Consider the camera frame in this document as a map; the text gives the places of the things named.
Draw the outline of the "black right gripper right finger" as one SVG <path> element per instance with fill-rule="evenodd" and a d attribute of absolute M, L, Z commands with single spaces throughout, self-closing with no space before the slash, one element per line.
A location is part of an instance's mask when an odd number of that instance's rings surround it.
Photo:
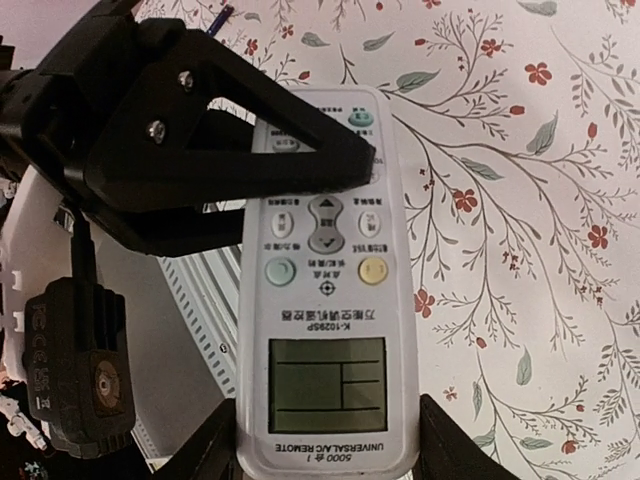
<path fill-rule="evenodd" d="M 419 428 L 419 479 L 505 478 L 505 468 L 486 455 L 429 394 L 420 396 Z"/>

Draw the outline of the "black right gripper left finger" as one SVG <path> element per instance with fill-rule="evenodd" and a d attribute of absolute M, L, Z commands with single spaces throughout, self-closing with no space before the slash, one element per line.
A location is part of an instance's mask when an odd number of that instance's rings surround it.
<path fill-rule="evenodd" d="M 236 404 L 225 399 L 158 471 L 156 480 L 232 480 L 238 478 Z"/>

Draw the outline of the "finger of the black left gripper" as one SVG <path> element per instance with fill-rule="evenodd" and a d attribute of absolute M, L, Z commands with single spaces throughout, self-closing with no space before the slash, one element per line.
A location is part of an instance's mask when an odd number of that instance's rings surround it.
<path fill-rule="evenodd" d="M 144 67 L 92 147 L 86 185 L 109 205 L 196 205 L 368 183 L 374 148 L 241 56 L 177 19 L 135 27 Z M 306 146 L 258 154 L 228 99 Z"/>
<path fill-rule="evenodd" d="M 84 212 L 124 248 L 176 258 L 242 242 L 242 209 L 201 213 L 193 207 L 132 213 L 102 201 L 86 201 Z"/>

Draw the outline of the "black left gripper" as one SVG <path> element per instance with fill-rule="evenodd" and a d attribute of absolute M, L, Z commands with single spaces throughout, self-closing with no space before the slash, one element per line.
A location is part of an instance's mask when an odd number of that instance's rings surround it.
<path fill-rule="evenodd" d="M 72 197 L 145 191 L 145 47 L 134 1 L 99 1 L 32 70 L 1 72 L 1 177 Z"/>

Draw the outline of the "white AC remote control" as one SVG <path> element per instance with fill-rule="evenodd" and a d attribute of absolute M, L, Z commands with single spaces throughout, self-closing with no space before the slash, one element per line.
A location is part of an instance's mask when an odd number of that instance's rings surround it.
<path fill-rule="evenodd" d="M 236 454 L 254 479 L 398 479 L 419 452 L 419 379 L 400 163 L 386 98 L 294 94 L 375 150 L 367 185 L 246 205 Z"/>

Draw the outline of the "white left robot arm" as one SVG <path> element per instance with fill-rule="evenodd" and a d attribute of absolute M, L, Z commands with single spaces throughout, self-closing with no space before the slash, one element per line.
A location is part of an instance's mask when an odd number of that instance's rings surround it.
<path fill-rule="evenodd" d="M 158 257 L 231 246 L 243 212 L 205 205 L 359 187 L 374 155 L 205 32 L 136 21 L 130 1 L 96 3 L 36 68 L 3 72 L 1 171 L 18 185 L 3 353 L 29 400 L 11 433 L 83 459 L 131 441 L 125 300 L 98 282 L 92 227 Z"/>

